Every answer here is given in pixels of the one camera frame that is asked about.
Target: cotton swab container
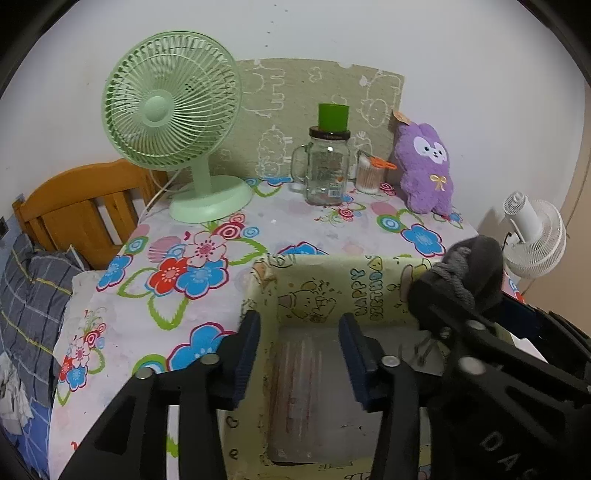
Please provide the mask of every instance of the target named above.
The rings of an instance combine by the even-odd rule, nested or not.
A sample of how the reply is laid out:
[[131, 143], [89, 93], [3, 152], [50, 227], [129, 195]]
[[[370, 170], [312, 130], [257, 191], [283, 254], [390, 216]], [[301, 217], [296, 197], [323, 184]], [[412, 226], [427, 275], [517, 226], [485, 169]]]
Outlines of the cotton swab container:
[[384, 181], [386, 169], [396, 170], [397, 168], [394, 164], [358, 150], [355, 187], [363, 193], [379, 193], [379, 186]]

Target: fan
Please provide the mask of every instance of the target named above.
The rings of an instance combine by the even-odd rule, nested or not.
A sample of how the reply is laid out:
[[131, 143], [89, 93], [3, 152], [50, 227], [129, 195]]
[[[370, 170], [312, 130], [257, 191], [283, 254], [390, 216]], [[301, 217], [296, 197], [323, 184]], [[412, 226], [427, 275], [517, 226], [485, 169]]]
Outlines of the fan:
[[177, 193], [170, 215], [180, 222], [216, 220], [244, 207], [251, 188], [230, 176], [210, 177], [208, 156], [226, 138], [242, 87], [232, 56], [194, 32], [164, 32], [120, 59], [103, 93], [103, 124], [131, 163], [153, 170], [190, 167], [191, 188]]
[[557, 208], [513, 192], [505, 200], [503, 210], [515, 230], [503, 248], [507, 267], [522, 278], [546, 275], [558, 264], [566, 248], [566, 230]]

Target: white cable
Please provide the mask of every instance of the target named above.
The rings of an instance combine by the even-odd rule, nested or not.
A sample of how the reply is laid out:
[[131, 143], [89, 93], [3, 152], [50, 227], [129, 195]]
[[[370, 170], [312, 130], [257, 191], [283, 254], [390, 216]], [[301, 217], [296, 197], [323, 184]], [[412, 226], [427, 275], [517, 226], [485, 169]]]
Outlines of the white cable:
[[[180, 170], [177, 172], [177, 174], [173, 177], [174, 179], [177, 177], [177, 175], [180, 173]], [[190, 188], [189, 185], [185, 185], [184, 187], [181, 187], [177, 190], [170, 190], [167, 187], [167, 185], [170, 184], [170, 182], [168, 182], [164, 187], [162, 185], [160, 185], [158, 183], [158, 181], [156, 180], [156, 177], [154, 177], [154, 172], [152, 170], [150, 170], [150, 177], [152, 177], [152, 181], [154, 182], [154, 184], [163, 192], [171, 192], [171, 193], [180, 193], [180, 192], [185, 192], [186, 190], [188, 190]]]
[[176, 173], [173, 175], [173, 177], [172, 177], [172, 178], [171, 178], [171, 179], [170, 179], [168, 182], [166, 182], [166, 184], [164, 185], [164, 187], [160, 187], [160, 185], [158, 185], [158, 183], [157, 183], [157, 182], [156, 182], [156, 180], [154, 179], [154, 176], [152, 175], [152, 171], [150, 170], [150, 176], [152, 177], [152, 180], [154, 181], [154, 183], [156, 184], [156, 186], [160, 188], [160, 190], [158, 191], [158, 193], [157, 193], [156, 195], [154, 195], [154, 196], [152, 197], [152, 199], [151, 199], [151, 200], [148, 202], [148, 204], [145, 206], [144, 210], [142, 211], [141, 215], [139, 216], [139, 219], [138, 219], [138, 225], [139, 225], [139, 224], [140, 224], [140, 223], [141, 223], [141, 222], [144, 220], [144, 215], [145, 215], [145, 214], [148, 212], [148, 210], [150, 209], [150, 207], [152, 206], [152, 204], [154, 203], [154, 201], [155, 201], [155, 200], [156, 200], [156, 199], [159, 197], [159, 195], [160, 195], [162, 192], [164, 192], [164, 191], [170, 192], [170, 190], [166, 190], [166, 189], [167, 189], [167, 188], [169, 187], [169, 185], [170, 185], [170, 184], [171, 184], [171, 183], [174, 181], [174, 179], [175, 179], [176, 177], [178, 177], [178, 174], [180, 174], [182, 171], [183, 171], [183, 169], [181, 169], [181, 170], [179, 170], [178, 172], [176, 172]]

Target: fan stand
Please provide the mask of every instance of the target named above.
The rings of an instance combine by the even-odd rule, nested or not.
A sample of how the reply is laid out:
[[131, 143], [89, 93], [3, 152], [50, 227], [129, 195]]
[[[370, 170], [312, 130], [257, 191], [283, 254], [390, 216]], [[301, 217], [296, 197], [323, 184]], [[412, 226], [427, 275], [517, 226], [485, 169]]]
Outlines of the fan stand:
[[238, 177], [210, 176], [209, 159], [191, 162], [193, 188], [174, 195], [170, 216], [184, 223], [219, 220], [243, 208], [252, 198], [252, 189]]

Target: purple plush toy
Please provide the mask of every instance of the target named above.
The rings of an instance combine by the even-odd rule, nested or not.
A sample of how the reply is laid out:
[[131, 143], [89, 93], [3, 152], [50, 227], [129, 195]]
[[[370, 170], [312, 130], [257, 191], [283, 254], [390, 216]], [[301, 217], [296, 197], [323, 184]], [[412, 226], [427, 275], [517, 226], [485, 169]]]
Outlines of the purple plush toy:
[[453, 182], [447, 151], [429, 124], [400, 125], [394, 154], [404, 173], [400, 186], [415, 213], [452, 214]]

